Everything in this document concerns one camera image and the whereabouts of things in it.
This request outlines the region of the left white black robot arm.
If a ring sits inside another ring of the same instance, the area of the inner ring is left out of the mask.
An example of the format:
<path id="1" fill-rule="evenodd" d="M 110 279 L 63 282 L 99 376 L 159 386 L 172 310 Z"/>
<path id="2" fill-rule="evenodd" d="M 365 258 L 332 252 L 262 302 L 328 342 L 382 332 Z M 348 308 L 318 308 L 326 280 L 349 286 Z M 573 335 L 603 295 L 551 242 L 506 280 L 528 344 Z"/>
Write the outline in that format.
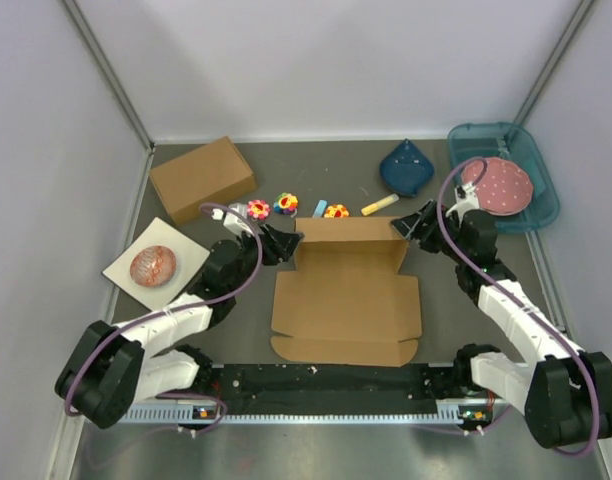
<path id="1" fill-rule="evenodd" d="M 262 224 L 218 241 L 168 305 L 133 321 L 90 324 L 55 383 L 65 412 L 106 429 L 134 403 L 176 390 L 206 394 L 213 382 L 210 359 L 179 341 L 222 322 L 260 269 L 290 260 L 302 239 L 300 232 Z"/>

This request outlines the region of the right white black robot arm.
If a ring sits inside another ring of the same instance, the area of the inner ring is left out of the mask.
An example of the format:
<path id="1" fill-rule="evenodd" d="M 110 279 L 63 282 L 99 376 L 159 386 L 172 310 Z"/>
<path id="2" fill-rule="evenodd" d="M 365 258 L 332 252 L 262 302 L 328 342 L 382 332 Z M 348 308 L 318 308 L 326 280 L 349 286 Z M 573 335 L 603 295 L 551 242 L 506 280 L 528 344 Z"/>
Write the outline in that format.
<path id="1" fill-rule="evenodd" d="M 488 390 L 520 412 L 543 448 L 612 438 L 612 362 L 561 334 L 534 305 L 498 257 L 495 220 L 474 209 L 463 215 L 434 200 L 391 222 L 406 241 L 455 263 L 460 289 L 520 353 L 511 361 L 492 345 L 468 344 L 453 361 L 453 384 L 473 396 Z"/>

